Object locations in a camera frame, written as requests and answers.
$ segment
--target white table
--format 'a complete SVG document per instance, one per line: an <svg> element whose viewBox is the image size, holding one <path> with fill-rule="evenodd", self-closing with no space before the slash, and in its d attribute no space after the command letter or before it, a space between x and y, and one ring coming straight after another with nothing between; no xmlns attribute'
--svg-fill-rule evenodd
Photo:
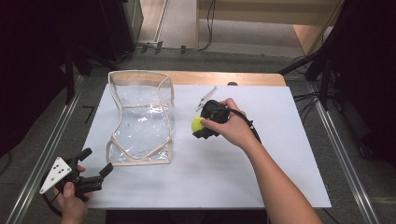
<svg viewBox="0 0 396 224"><path fill-rule="evenodd" d="M207 140L191 134L194 108L213 86L175 86L176 134L170 164L115 167L103 189L92 194L90 208L221 209L263 208L258 184L245 153L222 136ZM212 97L232 97L254 120L278 165L314 207L331 203L288 87L219 86ZM106 143L118 118L108 86L85 147L93 151L81 163L85 176L106 165Z"/></svg>

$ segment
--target clear plastic bag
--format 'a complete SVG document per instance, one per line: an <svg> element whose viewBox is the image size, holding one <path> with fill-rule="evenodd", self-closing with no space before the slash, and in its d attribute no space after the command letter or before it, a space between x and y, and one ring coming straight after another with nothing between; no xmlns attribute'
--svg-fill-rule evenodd
<svg viewBox="0 0 396 224"><path fill-rule="evenodd" d="M119 124L106 146L113 165L170 163L172 160L174 88L166 74L117 71L108 74Z"/></svg>

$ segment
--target yellow tennis ball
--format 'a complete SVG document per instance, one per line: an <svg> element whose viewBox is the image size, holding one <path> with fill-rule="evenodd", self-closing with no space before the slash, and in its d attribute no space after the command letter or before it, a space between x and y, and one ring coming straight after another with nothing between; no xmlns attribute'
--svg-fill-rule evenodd
<svg viewBox="0 0 396 224"><path fill-rule="evenodd" d="M193 133L200 131L201 129L204 128L204 125L201 124L201 120L203 119L204 118L202 117L196 117L195 119L192 120L191 129Z"/></svg>

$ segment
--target person's right hand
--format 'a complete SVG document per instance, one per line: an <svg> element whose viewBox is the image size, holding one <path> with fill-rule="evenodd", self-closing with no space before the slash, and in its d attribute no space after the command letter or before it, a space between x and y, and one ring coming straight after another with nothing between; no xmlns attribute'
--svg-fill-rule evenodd
<svg viewBox="0 0 396 224"><path fill-rule="evenodd" d="M78 166L79 172L84 172L85 168ZM67 182L64 185L64 193L59 194L56 200L62 209L62 223L82 223L88 215L88 206L80 198L75 196L76 188L72 182Z"/></svg>
<svg viewBox="0 0 396 224"><path fill-rule="evenodd" d="M242 114L246 115L245 112L241 111L233 99L228 98L225 101L219 102L222 105L226 105L227 107L238 110ZM248 127L248 124L238 115L231 112L230 118L226 123L220 124L215 121L203 119L201 120L201 124L206 128L211 129L217 133L223 135L229 142L232 144L241 147L244 149L248 143L252 141L257 141L253 132Z"/></svg>

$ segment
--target finger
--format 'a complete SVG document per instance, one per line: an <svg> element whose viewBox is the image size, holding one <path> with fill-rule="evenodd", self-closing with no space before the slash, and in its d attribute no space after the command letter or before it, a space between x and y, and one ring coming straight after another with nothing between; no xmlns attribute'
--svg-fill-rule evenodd
<svg viewBox="0 0 396 224"><path fill-rule="evenodd" d="M213 130L217 133L219 132L221 125L223 125L209 119L201 120L201 124L204 125L206 128Z"/></svg>
<svg viewBox="0 0 396 224"><path fill-rule="evenodd" d="M84 193L83 194L85 197L87 197L87 198L91 198L91 193L89 192L89 193Z"/></svg>
<svg viewBox="0 0 396 224"><path fill-rule="evenodd" d="M58 201L58 204L63 206L63 204L64 204L64 196L62 195L62 193L59 192L59 190L57 190L56 188L53 188L53 193L54 193L54 195L56 195L56 201Z"/></svg>
<svg viewBox="0 0 396 224"><path fill-rule="evenodd" d="M242 110L236 110L236 111L239 111L243 116L247 116L247 113L245 113L245 111L242 111ZM240 116L238 113L235 113L234 111L231 111L231 114L232 115L236 115L236 116Z"/></svg>
<svg viewBox="0 0 396 224"><path fill-rule="evenodd" d="M222 105L227 105L228 107L230 107L231 109L236 109L239 110L238 106L236 105L235 101L233 100L233 98L228 98L224 101L219 102Z"/></svg>
<svg viewBox="0 0 396 224"><path fill-rule="evenodd" d="M73 197L75 195L75 192L76 192L75 186L74 186L74 184L72 182L67 182L64 185L64 197L66 199L70 198L70 197Z"/></svg>
<svg viewBox="0 0 396 224"><path fill-rule="evenodd" d="M77 166L77 170L78 170L80 173L82 173L82 172L85 171L85 167L78 165L78 166Z"/></svg>

